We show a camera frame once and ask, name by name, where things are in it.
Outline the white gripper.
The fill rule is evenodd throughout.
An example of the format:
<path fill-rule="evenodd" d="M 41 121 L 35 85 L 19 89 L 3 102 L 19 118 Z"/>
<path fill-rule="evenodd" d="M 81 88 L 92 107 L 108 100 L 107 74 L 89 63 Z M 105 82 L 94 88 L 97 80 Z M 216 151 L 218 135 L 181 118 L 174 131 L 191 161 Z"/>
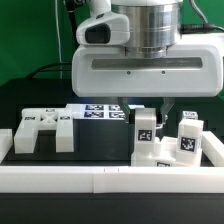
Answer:
<path fill-rule="evenodd" d="M 84 47 L 72 61 L 72 89 L 80 97 L 119 97 L 125 122 L 135 111 L 125 97 L 164 97 L 157 113 L 162 128 L 172 97 L 213 97 L 224 87 L 224 33 L 184 35 L 158 59 L 128 58 L 122 47 Z"/>

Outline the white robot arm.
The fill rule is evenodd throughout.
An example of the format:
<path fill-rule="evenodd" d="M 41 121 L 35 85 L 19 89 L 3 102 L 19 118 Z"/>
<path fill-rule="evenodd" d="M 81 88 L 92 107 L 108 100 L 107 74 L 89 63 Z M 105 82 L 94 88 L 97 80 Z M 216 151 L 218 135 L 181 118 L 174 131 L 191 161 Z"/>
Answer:
<path fill-rule="evenodd" d="M 224 87 L 224 33 L 183 25 L 183 0 L 82 0 L 72 88 L 80 97 L 213 97 Z"/>

